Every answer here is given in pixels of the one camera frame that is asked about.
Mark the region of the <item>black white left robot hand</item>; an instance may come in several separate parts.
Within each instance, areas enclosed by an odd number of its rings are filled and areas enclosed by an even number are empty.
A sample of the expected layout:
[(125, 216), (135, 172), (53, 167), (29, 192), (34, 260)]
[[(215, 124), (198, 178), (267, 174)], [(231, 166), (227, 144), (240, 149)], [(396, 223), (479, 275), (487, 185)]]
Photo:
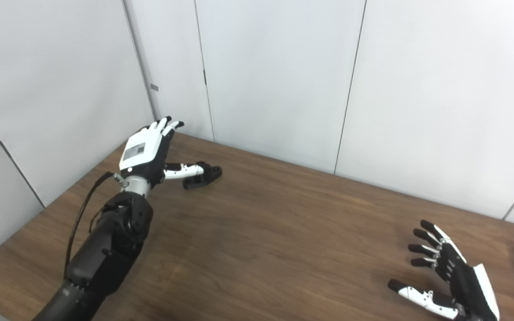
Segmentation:
[(203, 175), (207, 165), (166, 164), (175, 131), (182, 126), (184, 122), (173, 121), (170, 116), (166, 116), (130, 136), (120, 159), (121, 177), (126, 180), (138, 177), (153, 189), (163, 182), (166, 175), (169, 175), (170, 179)]

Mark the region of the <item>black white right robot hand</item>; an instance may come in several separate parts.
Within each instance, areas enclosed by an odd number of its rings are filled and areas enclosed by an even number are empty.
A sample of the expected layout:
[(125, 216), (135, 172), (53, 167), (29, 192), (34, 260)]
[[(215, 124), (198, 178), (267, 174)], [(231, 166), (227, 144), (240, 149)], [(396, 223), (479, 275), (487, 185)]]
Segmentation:
[(422, 290), (397, 279), (388, 288), (404, 299), (451, 321), (499, 321), (500, 311), (483, 264), (469, 265), (455, 242), (436, 224), (422, 219), (413, 234), (429, 243), (409, 244), (408, 250), (422, 254), (411, 265), (430, 268), (449, 285), (449, 295)]

